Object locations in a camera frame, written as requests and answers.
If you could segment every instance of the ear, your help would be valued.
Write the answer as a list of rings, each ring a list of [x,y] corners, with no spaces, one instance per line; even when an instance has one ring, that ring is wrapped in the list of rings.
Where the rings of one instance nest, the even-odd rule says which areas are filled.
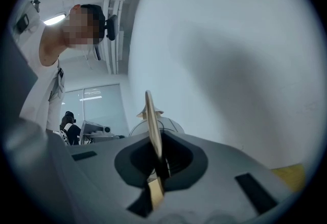
[[[79,8],[81,8],[81,5],[75,5],[70,9],[69,13],[71,14],[72,12],[75,12]]]

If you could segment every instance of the man in white shirt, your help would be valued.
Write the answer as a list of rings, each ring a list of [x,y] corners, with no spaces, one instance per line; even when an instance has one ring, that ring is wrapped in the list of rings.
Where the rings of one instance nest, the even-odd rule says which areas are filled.
[[[105,17],[97,5],[75,5],[61,22],[46,26],[42,21],[20,50],[38,79],[20,117],[38,123],[43,130],[59,131],[63,94],[53,94],[58,78],[58,57],[67,48],[97,44],[104,37]]]

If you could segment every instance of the neck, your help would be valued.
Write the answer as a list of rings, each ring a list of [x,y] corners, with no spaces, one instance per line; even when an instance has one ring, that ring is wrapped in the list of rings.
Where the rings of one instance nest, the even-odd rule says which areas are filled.
[[[62,23],[44,28],[39,48],[39,57],[43,66],[53,65],[59,55],[67,49],[63,37]]]

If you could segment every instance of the white shirt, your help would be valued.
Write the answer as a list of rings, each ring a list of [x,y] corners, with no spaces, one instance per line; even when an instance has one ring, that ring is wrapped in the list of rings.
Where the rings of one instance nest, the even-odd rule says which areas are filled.
[[[40,62],[39,47],[45,24],[41,21],[30,38],[20,45],[29,67],[38,79],[27,96],[20,112],[20,117],[38,123],[42,129],[59,131],[60,109],[62,98],[49,102],[49,97],[58,73],[58,60],[51,66],[43,66]]]

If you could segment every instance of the black slot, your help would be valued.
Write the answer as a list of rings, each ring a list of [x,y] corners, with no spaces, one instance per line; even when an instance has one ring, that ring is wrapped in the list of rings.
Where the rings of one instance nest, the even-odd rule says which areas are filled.
[[[74,161],[84,160],[97,155],[95,152],[85,152],[72,155]]]
[[[258,214],[263,214],[277,205],[277,202],[263,189],[251,174],[235,177]]]

